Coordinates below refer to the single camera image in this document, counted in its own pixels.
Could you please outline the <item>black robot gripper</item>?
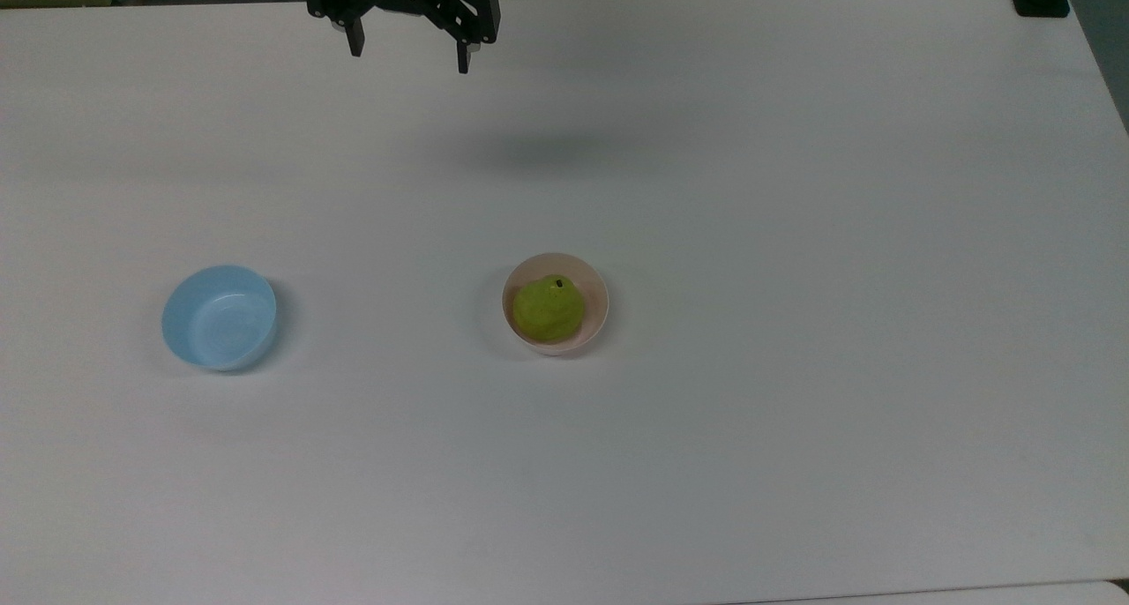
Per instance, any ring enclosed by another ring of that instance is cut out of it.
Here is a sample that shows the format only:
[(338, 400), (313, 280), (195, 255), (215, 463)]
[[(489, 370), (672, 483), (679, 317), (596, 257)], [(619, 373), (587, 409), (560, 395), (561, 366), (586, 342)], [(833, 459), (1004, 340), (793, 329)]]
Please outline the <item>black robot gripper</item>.
[(379, 9), (430, 21), (457, 42), (457, 71), (469, 74), (475, 45), (493, 43), (501, 21), (499, 0), (306, 0), (308, 14), (342, 30), (351, 56), (364, 55), (364, 15)]

